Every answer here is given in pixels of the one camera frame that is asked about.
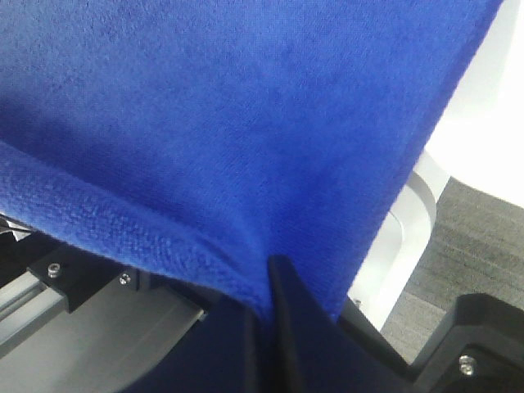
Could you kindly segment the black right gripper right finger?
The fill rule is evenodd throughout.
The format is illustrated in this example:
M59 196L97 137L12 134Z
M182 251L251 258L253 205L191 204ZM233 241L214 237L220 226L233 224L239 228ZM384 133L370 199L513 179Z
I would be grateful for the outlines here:
M407 363L354 304L332 320L286 256L268 268L287 392L413 391Z

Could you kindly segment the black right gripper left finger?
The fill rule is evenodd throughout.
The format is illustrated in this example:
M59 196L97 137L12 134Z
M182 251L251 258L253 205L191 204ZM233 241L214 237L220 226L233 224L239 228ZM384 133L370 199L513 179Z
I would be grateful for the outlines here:
M259 321L226 296L145 376L136 392L281 392Z

